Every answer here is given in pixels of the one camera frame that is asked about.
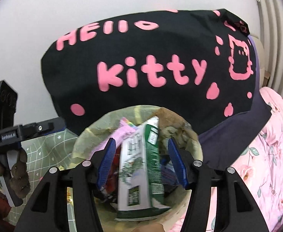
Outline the left brown gloved hand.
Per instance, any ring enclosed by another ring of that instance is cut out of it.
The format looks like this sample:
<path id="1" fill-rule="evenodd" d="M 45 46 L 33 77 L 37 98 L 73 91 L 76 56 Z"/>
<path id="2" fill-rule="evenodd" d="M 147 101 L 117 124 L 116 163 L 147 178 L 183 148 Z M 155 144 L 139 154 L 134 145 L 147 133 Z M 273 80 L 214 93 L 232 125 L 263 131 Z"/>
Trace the left brown gloved hand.
<path id="1" fill-rule="evenodd" d="M 27 153 L 23 148 L 21 148 L 19 150 L 17 161 L 12 166 L 11 173 L 13 176 L 10 179 L 10 187 L 12 188 L 16 196 L 20 199 L 26 198 L 31 190 L 26 162 Z M 0 162 L 0 177 L 4 174 L 4 172 L 5 168 Z"/>

